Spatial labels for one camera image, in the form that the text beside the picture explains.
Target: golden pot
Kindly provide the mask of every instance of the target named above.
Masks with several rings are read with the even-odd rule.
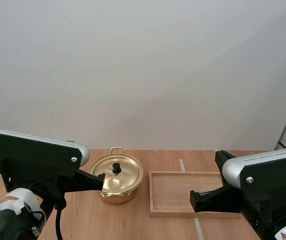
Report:
[[[121,149],[123,153],[113,153]],[[134,157],[127,155],[123,147],[116,146],[110,154],[100,157],[90,167],[89,174],[99,175],[105,173],[100,197],[110,204],[122,204],[131,200],[143,180],[143,166]]]

